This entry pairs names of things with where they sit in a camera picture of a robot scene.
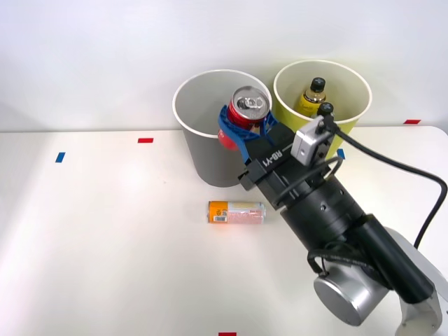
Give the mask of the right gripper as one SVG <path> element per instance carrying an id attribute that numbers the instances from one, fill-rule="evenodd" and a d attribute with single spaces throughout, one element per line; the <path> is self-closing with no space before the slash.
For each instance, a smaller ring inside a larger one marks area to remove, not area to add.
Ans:
<path id="1" fill-rule="evenodd" d="M 271 110 L 260 123 L 259 134 L 231 123 L 229 111 L 229 106 L 224 105 L 218 115 L 218 140 L 225 148 L 240 152 L 246 165 L 239 177 L 244 189 L 257 187 L 272 207 L 279 209 L 294 205 L 323 184 L 323 174 L 330 168 L 324 165 L 319 172 L 311 172 L 325 161 L 330 137 L 325 139 L 322 153 L 305 166 L 291 155 L 295 133 L 285 125 L 277 125 Z"/>

